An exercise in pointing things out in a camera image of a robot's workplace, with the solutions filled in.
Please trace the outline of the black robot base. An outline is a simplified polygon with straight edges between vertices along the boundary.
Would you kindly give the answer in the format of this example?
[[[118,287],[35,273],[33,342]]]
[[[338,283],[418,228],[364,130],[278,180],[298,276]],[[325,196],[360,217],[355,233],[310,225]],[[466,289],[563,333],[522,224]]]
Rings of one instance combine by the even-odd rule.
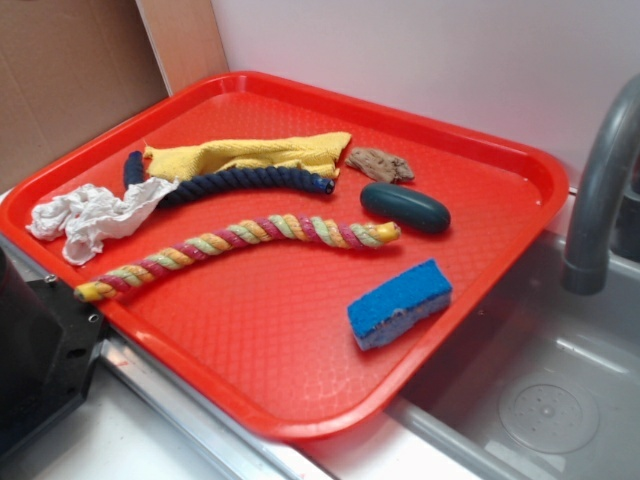
[[[26,281],[1,254],[2,460],[84,403],[106,329],[66,283]]]

